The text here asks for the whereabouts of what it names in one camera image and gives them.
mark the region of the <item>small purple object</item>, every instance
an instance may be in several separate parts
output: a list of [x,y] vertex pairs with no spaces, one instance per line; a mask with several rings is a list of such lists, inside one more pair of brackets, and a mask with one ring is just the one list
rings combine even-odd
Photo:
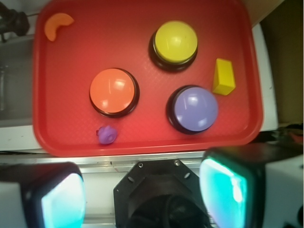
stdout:
[[218,112],[214,95],[195,85],[176,90],[167,104],[171,124],[186,134],[197,134],[211,127]]
[[97,136],[101,144],[110,144],[116,139],[117,131],[110,126],[101,127],[97,131]]

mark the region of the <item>orange crescent piece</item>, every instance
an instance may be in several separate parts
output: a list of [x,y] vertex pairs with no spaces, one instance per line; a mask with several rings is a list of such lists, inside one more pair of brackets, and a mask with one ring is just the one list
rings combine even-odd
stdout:
[[74,19],[66,13],[56,13],[51,16],[44,25],[44,32],[50,41],[55,41],[57,29],[61,26],[68,26],[74,22]]

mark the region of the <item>yellow block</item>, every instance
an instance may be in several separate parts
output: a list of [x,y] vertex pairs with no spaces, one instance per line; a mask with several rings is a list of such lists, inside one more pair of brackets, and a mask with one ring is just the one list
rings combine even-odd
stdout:
[[236,87],[231,61],[218,58],[215,66],[213,92],[228,95]]

